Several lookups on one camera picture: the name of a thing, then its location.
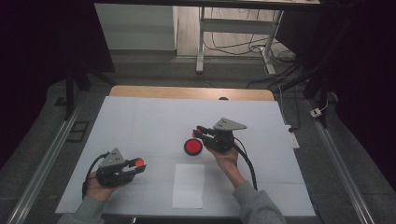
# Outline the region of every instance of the white table surface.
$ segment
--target white table surface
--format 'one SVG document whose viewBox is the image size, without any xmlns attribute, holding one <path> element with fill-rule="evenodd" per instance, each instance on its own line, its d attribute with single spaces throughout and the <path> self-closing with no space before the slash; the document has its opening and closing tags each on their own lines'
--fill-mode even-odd
<svg viewBox="0 0 396 224">
<path fill-rule="evenodd" d="M 259 189 L 266 190 L 282 214 L 314 216 L 277 102 L 111 96 L 102 105 L 56 213 L 76 211 L 81 203 L 81 185 L 93 160 L 117 147 L 125 160 L 140 157 L 148 166 L 132 183 L 113 193 L 104 213 L 134 217 L 239 217 L 233 186 L 213 156 L 204 150 L 192 157 L 183 149 L 197 125 L 212 128 L 221 118 L 247 125 L 246 130 L 233 134 L 247 149 Z M 202 208 L 172 208 L 177 164 L 205 166 Z M 242 157 L 238 167 L 250 180 Z"/>
</svg>

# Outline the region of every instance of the white wall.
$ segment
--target white wall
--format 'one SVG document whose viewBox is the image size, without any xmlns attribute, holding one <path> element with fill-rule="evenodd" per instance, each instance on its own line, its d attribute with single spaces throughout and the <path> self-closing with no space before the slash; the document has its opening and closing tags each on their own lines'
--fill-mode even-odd
<svg viewBox="0 0 396 224">
<path fill-rule="evenodd" d="M 175 50 L 177 7 L 95 4 L 109 49 Z"/>
</svg>

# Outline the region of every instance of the metal rod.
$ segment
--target metal rod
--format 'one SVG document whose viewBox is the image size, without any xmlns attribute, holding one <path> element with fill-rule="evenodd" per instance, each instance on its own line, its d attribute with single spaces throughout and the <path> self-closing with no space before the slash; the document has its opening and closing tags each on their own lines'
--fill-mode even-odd
<svg viewBox="0 0 396 224">
<path fill-rule="evenodd" d="M 271 46 L 274 41 L 277 27 L 279 25 L 280 18 L 282 16 L 283 11 L 275 11 L 274 13 L 275 13 L 274 22 L 271 27 L 271 31 L 268 35 L 267 43 L 265 44 L 265 48 L 263 49 L 263 52 L 262 52 L 262 57 L 265 62 L 265 67 L 268 71 L 268 75 L 274 75 L 276 73 L 275 68 L 271 62 L 271 57 L 269 55 L 269 52 L 271 50 Z"/>
<path fill-rule="evenodd" d="M 69 120 L 65 120 L 62 124 L 54 140 L 49 146 L 47 153 L 44 155 L 43 160 L 38 165 L 33 177 L 30 179 L 29 184 L 15 206 L 14 211 L 11 213 L 7 223 L 23 223 L 26 219 L 33 203 L 35 202 L 35 198 L 43 187 L 50 169 L 52 168 L 53 163 L 55 163 L 55 160 L 58 157 L 62 146 L 64 145 L 64 141 L 66 140 L 66 137 L 70 132 L 79 111 L 82 108 L 87 94 L 87 92 L 80 92 L 78 94 L 76 109 L 71 114 Z"/>
<path fill-rule="evenodd" d="M 204 72 L 204 30 L 205 30 L 205 8 L 201 7 L 201 15 L 199 20 L 199 43 L 197 54 L 196 73 L 202 74 Z"/>
<path fill-rule="evenodd" d="M 305 102 L 309 110 L 314 109 L 314 107 L 309 103 L 308 100 L 305 100 Z M 361 195 L 361 191 L 359 190 L 358 186 L 356 186 L 341 154 L 338 152 L 337 146 L 332 140 L 332 136 L 330 135 L 329 130 L 324 129 L 318 119 L 315 119 L 315 124 L 317 126 L 320 137 L 322 138 L 323 143 L 329 152 L 329 156 L 332 159 L 335 170 L 340 176 L 346 193 L 349 195 L 352 204 L 355 207 L 356 213 L 361 220 L 361 223 L 375 224 L 373 216 L 371 215 L 371 212 L 367 206 L 367 203 L 366 201 L 364 201 L 364 198 Z"/>
</svg>

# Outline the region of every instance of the metal frame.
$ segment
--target metal frame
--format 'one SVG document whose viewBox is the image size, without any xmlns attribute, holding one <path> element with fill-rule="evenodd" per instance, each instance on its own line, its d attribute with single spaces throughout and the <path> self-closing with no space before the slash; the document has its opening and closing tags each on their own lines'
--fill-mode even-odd
<svg viewBox="0 0 396 224">
<path fill-rule="evenodd" d="M 205 8 L 201 7 L 199 43 L 197 52 L 196 73 L 204 72 L 204 32 L 236 33 L 236 34 L 256 34 L 268 35 L 265 48 L 261 48 L 264 66 L 268 75 L 275 75 L 276 71 L 272 64 L 269 52 L 275 38 L 275 34 L 283 11 L 277 10 L 273 21 L 242 21 L 228 19 L 206 19 Z"/>
<path fill-rule="evenodd" d="M 88 93 L 85 91 L 81 91 L 78 94 L 75 110 L 71 114 L 69 120 L 65 120 L 62 124 L 51 145 L 49 146 L 49 149 L 44 155 L 43 160 L 38 165 L 29 184 L 15 206 L 14 211 L 12 211 L 7 223 L 23 223 L 26 219 L 30 209 L 33 206 L 33 203 L 35 202 L 35 198 L 43 187 L 44 182 L 50 173 L 50 169 L 52 168 L 53 163 L 55 163 L 55 160 L 58 157 L 62 146 L 64 145 L 64 141 L 66 140 L 66 137 L 69 134 L 87 95 Z"/>
<path fill-rule="evenodd" d="M 309 110 L 314 109 L 314 107 L 309 103 L 308 100 L 305 100 L 305 103 Z M 356 186 L 352 175 L 348 171 L 347 165 L 345 164 L 341 154 L 338 152 L 337 146 L 332 140 L 332 136 L 329 130 L 323 128 L 318 119 L 315 119 L 315 125 L 317 126 L 320 137 L 322 138 L 323 143 L 329 152 L 329 156 L 332 159 L 332 164 L 334 164 L 335 170 L 340 176 L 341 182 L 343 183 L 346 193 L 349 195 L 351 202 L 355 207 L 356 214 L 361 220 L 361 223 L 375 224 L 370 209 L 366 201 L 364 201 L 364 198 L 361 195 L 361 191 L 359 190 L 358 186 Z"/>
</svg>

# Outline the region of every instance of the red round object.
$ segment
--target red round object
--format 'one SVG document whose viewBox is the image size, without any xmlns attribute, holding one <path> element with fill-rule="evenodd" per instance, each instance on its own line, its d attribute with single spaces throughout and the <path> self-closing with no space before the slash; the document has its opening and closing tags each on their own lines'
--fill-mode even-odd
<svg viewBox="0 0 396 224">
<path fill-rule="evenodd" d="M 202 151 L 202 143 L 198 139 L 192 138 L 184 144 L 184 150 L 191 156 L 196 156 Z"/>
<path fill-rule="evenodd" d="M 145 164 L 145 161 L 143 161 L 143 159 L 140 159 L 140 158 L 136 159 L 136 161 L 134 162 L 134 165 L 135 165 L 136 167 L 142 166 L 142 165 L 144 165 L 144 164 Z"/>
</svg>

